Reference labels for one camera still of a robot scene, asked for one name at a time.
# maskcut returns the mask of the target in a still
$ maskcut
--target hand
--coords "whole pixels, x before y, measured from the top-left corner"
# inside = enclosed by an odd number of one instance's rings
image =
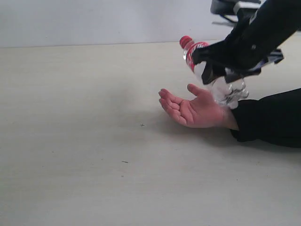
[[[238,130],[231,110],[219,106],[209,91],[192,84],[187,89],[196,96],[195,99],[184,100],[166,89],[159,92],[159,102],[173,120],[191,128],[227,127]]]

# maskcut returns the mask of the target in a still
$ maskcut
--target clear plastic bottle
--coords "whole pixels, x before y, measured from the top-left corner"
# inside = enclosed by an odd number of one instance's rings
[[[201,62],[200,64],[194,65],[192,53],[196,48],[203,48],[209,44],[203,41],[195,42],[191,37],[183,36],[180,40],[180,45],[184,50],[184,60],[186,61],[187,65],[194,72],[197,79],[203,83],[202,74],[205,70],[206,62]],[[231,109],[234,109],[238,106],[238,101],[240,99],[245,99],[249,96],[243,78],[232,83],[226,83],[224,77],[219,77],[209,85],[206,85],[206,88],[212,93],[215,101],[219,105],[228,106]]]

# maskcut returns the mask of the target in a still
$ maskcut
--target open palm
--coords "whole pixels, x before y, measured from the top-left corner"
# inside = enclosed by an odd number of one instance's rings
[[[209,128],[221,126],[224,109],[213,99],[211,93],[193,84],[187,86],[189,92],[196,96],[193,100],[176,97],[168,90],[159,92],[163,109],[176,122],[192,128]]]

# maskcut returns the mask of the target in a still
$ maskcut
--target red label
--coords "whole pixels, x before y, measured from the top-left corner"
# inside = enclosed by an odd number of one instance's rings
[[[194,43],[189,50],[187,51],[187,55],[186,55],[186,63],[187,65],[190,67],[190,69],[194,72],[194,63],[193,63],[193,59],[192,59],[192,53],[194,52],[194,50],[196,48],[203,48],[209,46],[209,44],[207,42],[201,41],[201,42],[197,42]]]

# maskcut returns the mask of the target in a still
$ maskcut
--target table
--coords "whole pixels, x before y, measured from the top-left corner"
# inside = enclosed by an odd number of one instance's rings
[[[300,41],[250,98],[301,85]],[[178,43],[0,49],[0,225],[299,225],[299,149],[175,124],[190,82]]]

